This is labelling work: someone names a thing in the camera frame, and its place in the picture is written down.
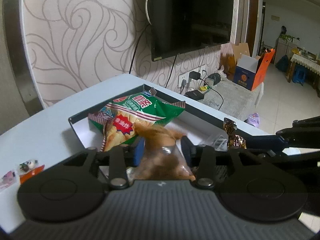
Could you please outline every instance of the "circular cover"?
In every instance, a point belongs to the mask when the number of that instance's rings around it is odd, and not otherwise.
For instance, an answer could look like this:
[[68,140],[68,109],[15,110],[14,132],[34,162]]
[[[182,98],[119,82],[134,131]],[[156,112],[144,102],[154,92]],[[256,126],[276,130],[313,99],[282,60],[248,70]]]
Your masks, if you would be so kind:
[[307,192],[296,177],[268,164],[243,166],[220,187],[222,203],[245,219],[276,222],[301,210]]
[[49,169],[27,180],[18,190],[24,215],[46,222],[83,217],[95,210],[103,199],[101,183],[79,167]]

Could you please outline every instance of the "black flat screen tv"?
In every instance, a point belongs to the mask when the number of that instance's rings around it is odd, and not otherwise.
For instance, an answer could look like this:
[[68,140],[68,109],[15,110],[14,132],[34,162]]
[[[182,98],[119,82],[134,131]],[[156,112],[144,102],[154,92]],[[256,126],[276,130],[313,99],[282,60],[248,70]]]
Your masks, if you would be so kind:
[[150,0],[152,61],[230,42],[233,0]]

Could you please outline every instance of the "power outlet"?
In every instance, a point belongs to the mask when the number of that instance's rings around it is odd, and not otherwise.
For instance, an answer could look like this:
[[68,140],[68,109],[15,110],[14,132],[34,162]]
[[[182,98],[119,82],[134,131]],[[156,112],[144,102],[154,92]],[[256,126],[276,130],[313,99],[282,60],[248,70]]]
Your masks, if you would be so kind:
[[191,82],[192,79],[189,78],[189,73],[192,72],[192,71],[200,72],[201,78],[204,78],[205,72],[203,72],[203,70],[205,70],[205,64],[203,64],[200,67],[200,69],[199,69],[199,67],[196,67],[195,69],[191,69],[188,72],[185,72],[185,73],[179,75],[179,77],[178,77],[178,88],[181,87],[182,80],[184,80],[184,79],[187,81],[187,84]]

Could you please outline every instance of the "orange box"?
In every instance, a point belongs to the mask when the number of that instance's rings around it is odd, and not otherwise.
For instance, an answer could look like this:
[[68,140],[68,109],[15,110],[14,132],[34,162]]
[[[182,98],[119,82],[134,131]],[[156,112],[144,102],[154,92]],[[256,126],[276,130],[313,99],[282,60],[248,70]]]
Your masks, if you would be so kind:
[[247,43],[232,45],[237,63],[233,82],[252,91],[264,81],[270,61],[275,53],[274,49],[256,58],[250,57]]

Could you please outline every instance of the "silver screw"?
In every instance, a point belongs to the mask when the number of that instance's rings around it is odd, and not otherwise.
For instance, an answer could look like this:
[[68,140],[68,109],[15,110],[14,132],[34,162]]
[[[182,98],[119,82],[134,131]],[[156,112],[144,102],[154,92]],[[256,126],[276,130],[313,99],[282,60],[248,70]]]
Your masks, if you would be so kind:
[[123,178],[114,178],[111,180],[111,185],[115,187],[122,187],[127,183]]
[[209,178],[201,178],[198,179],[197,183],[202,187],[210,187],[213,185],[213,180]]

